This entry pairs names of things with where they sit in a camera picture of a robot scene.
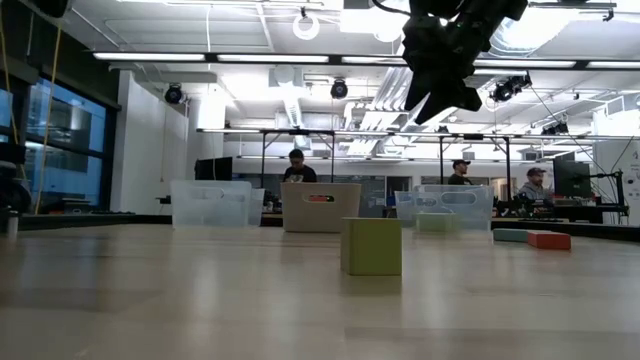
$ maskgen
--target wooden block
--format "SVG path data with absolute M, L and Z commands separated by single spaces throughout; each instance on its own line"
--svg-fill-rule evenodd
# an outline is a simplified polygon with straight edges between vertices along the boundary
M 459 224 L 458 214 L 416 214 L 417 232 L 450 233 L 458 231 Z
M 529 230 L 529 245 L 538 249 L 571 250 L 571 236 L 552 231 Z
M 521 229 L 495 229 L 493 241 L 529 242 L 529 231 Z
M 402 275 L 402 222 L 343 218 L 340 265 L 349 275 Z

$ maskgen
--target green block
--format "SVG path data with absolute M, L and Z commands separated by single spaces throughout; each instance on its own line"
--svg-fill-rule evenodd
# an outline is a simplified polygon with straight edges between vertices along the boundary
M 343 218 L 340 265 L 349 275 L 402 275 L 402 224 L 397 219 Z
M 493 241 L 529 242 L 529 230 L 521 229 L 495 229 Z
M 458 231 L 459 226 L 458 214 L 416 214 L 417 232 L 450 233 Z

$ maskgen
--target fluorescent light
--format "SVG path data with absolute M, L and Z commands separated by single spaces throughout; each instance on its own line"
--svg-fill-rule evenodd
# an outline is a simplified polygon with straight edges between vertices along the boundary
M 329 62 L 328 56 L 322 55 L 253 55 L 253 54 L 222 54 L 218 55 L 220 62 L 265 62 L 265 63 L 322 63 Z
M 262 160 L 262 156 L 260 156 L 260 155 L 240 155 L 240 156 L 238 156 L 238 158 L 240 158 L 240 159 L 260 159 L 260 160 Z M 274 159 L 280 159 L 280 156 L 265 156 L 264 158 L 266 160 L 274 160 Z
M 354 136 L 389 136 L 393 133 L 386 131 L 336 131 L 336 135 L 354 135 Z
M 640 69 L 640 61 L 592 61 L 588 68 Z
M 198 129 L 201 132 L 224 133 L 224 134 L 258 134 L 256 129 Z
M 505 75 L 505 76 L 525 76 L 526 70 L 509 70 L 509 69 L 478 69 L 473 75 Z
M 189 53 L 94 53 L 98 60 L 107 61 L 204 61 L 204 54 Z
M 440 137 L 438 133 L 396 133 L 396 136 Z
M 400 56 L 343 56 L 345 64 L 402 65 L 407 63 Z
M 477 59 L 475 66 L 487 67 L 514 67 L 514 68 L 572 68 L 576 65 L 575 61 L 561 60 L 517 60 L 517 59 Z

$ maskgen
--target clear plastic bin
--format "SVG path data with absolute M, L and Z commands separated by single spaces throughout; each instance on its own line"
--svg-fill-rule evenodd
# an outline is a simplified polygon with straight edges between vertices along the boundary
M 415 191 L 396 191 L 398 219 L 416 226 L 420 214 L 456 214 L 460 231 L 489 231 L 493 210 L 493 188 L 489 186 L 420 185 Z
M 264 206 L 264 189 L 251 190 L 251 205 L 249 206 L 249 225 L 260 226 L 262 222 L 262 208 Z
M 249 225 L 251 183 L 246 181 L 171 182 L 173 228 Z

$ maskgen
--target rope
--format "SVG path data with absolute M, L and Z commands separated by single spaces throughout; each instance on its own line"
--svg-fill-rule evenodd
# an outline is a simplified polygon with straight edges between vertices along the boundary
M 44 167 L 47 163 L 47 142 L 49 141 L 49 123 L 51 122 L 51 109 L 53 107 L 53 90 L 56 83 L 56 73 L 58 72 L 58 53 L 60 51 L 60 38 L 62 36 L 62 27 L 58 23 L 58 34 L 56 36 L 56 49 L 53 53 L 53 73 L 51 74 L 51 88 L 49 91 L 49 109 L 47 110 L 47 122 L 44 130 L 44 141 L 42 143 L 42 162 L 40 164 L 40 183 L 38 184 L 38 200 L 36 202 L 35 214 L 40 211 L 40 200 L 42 198 L 42 188 L 44 186 Z
M 2 20 L 2 6 L 0 5 L 0 42 L 2 43 L 2 64 L 4 65 L 4 81 L 7 86 L 7 107 L 9 108 L 9 114 L 11 117 L 11 126 L 13 127 L 13 141 L 16 145 L 20 144 L 18 138 L 18 127 L 16 125 L 16 117 L 13 113 L 13 105 L 11 103 L 11 82 L 9 80 L 9 63 L 7 62 L 7 46 L 4 37 L 4 22 Z M 20 170 L 22 172 L 22 179 L 27 178 L 27 173 L 24 170 L 24 164 L 20 164 Z

